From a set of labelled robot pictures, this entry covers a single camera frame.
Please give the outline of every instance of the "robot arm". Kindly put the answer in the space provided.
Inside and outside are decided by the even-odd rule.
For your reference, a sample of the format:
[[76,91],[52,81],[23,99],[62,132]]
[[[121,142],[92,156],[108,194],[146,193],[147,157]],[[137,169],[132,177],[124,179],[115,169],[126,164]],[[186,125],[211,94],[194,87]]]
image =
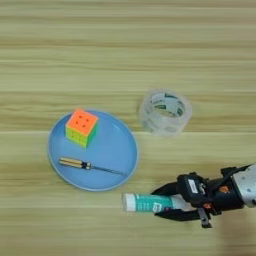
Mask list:
[[222,178],[204,179],[195,172],[180,175],[177,182],[168,183],[155,190],[155,195],[172,196],[180,194],[195,210],[183,211],[165,209],[156,216],[176,220],[201,220],[203,228],[211,228],[211,215],[223,211],[241,209],[244,205],[256,206],[256,165],[221,170]]

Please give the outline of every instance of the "screwdriver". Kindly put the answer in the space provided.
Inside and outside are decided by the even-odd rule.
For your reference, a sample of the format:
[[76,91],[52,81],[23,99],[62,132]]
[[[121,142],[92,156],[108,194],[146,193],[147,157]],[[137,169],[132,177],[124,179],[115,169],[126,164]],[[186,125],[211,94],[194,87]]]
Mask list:
[[104,172],[110,172],[110,173],[126,176],[126,174],[123,172],[93,166],[90,162],[83,162],[81,160],[76,160],[76,159],[67,158],[67,157],[61,157],[59,163],[62,165],[72,166],[72,167],[76,167],[76,168],[80,168],[80,169],[86,169],[86,170],[95,169],[95,170],[100,170],[100,171],[104,171]]

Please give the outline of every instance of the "tape roll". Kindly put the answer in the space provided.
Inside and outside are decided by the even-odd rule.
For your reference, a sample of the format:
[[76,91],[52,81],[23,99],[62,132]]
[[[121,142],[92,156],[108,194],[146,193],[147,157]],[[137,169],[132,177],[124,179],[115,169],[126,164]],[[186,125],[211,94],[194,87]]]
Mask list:
[[182,132],[192,116],[190,102],[166,89],[149,91],[139,111],[145,130],[156,135],[175,136]]

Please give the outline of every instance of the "rubik's cube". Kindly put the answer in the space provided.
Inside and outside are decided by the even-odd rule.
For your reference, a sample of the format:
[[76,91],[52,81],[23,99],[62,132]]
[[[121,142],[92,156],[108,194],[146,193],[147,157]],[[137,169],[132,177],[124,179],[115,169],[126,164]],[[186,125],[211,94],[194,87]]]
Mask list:
[[87,147],[96,134],[98,117],[77,109],[66,124],[66,138]]

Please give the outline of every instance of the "blue plate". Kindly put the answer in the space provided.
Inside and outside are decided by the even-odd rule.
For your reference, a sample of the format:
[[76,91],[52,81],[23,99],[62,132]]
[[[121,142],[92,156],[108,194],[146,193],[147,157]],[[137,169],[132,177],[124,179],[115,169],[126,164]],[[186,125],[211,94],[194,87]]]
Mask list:
[[[126,182],[138,163],[137,143],[129,128],[116,117],[101,111],[88,111],[99,117],[98,131],[87,149],[65,137],[65,125],[71,114],[54,126],[49,136],[49,158],[56,172],[75,187],[104,191]],[[84,170],[59,164],[60,157],[91,162],[92,165],[124,172],[127,176],[100,170]]]

